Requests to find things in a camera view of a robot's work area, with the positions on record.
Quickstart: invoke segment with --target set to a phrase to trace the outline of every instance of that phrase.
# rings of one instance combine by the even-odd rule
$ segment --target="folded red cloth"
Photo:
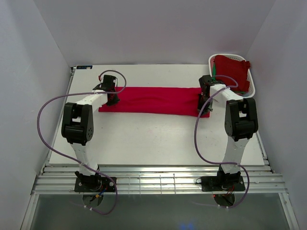
[[[198,116],[199,93],[200,88],[126,87],[118,95],[120,102],[104,104],[98,111]]]
[[[248,69],[250,68],[249,61],[237,61],[225,57],[223,55],[217,55],[214,59],[216,75],[226,75],[232,77],[238,82],[237,88],[232,88],[233,91],[248,92],[249,81]],[[216,77],[218,80],[222,80],[226,85],[234,85],[231,79]]]

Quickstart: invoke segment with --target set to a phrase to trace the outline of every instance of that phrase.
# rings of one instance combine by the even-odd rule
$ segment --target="laundry basket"
[[[216,55],[223,55],[225,57],[228,57],[230,59],[237,60],[237,61],[243,61],[243,60],[246,61],[243,57],[241,57],[239,55],[236,55],[236,54],[214,54],[214,55],[212,55],[209,58],[209,73],[210,73],[211,77],[212,77],[212,68],[213,68],[213,66],[211,66],[211,62],[210,61]],[[250,83],[249,84],[249,89],[248,89],[248,92],[242,96],[244,98],[250,98],[250,97],[253,97],[255,95],[255,85],[254,85],[254,82],[253,82],[253,78],[251,77],[250,70],[248,70],[248,81]]]

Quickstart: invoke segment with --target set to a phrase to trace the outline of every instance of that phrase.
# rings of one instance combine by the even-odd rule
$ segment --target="gray wall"
[[[21,226],[47,150],[35,125],[38,109],[67,88],[70,69],[33,0],[0,1],[0,228]],[[43,117],[50,140],[61,101]]]
[[[275,0],[35,0],[70,66],[246,55]]]
[[[269,161],[282,172],[301,229],[307,229],[307,2],[277,0],[247,58]]]

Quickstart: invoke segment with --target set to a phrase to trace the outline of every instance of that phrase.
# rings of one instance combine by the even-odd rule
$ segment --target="white table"
[[[124,74],[127,86],[147,87],[199,87],[198,79],[209,74],[208,65],[97,65],[92,69],[77,69],[69,93],[90,92],[99,83],[98,75],[107,69]],[[118,85],[122,86],[123,79],[117,77]],[[83,97],[69,97],[67,102]],[[214,101],[210,118],[199,122],[199,149],[211,161],[222,161],[225,153],[224,107]],[[102,165],[207,165],[194,148],[195,121],[195,117],[189,116],[96,112],[90,150]],[[75,157],[60,127],[61,124],[54,148]],[[49,163],[75,164],[56,153],[51,154]],[[246,146],[242,164],[264,165],[256,135]]]

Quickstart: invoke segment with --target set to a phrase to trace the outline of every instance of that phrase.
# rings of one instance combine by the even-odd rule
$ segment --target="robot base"
[[[116,177],[111,177],[113,179],[113,181],[116,183],[117,182],[117,178]],[[105,193],[107,192],[115,192],[115,186],[113,185],[113,183],[105,178],[105,177],[101,177],[99,178],[99,180],[101,181],[101,185],[103,187],[103,189],[105,189]],[[77,193],[92,193],[95,192],[92,189],[89,189],[88,187],[82,185],[81,180],[79,178],[76,179],[76,184],[75,184],[75,192]]]
[[[222,184],[218,182],[217,176],[202,176],[201,182],[197,184],[201,184],[201,190],[203,192],[227,191],[232,186],[234,186],[234,191],[245,191],[245,185],[244,185],[242,176],[240,176],[238,183],[234,183],[231,186],[227,186],[223,188],[222,188]]]

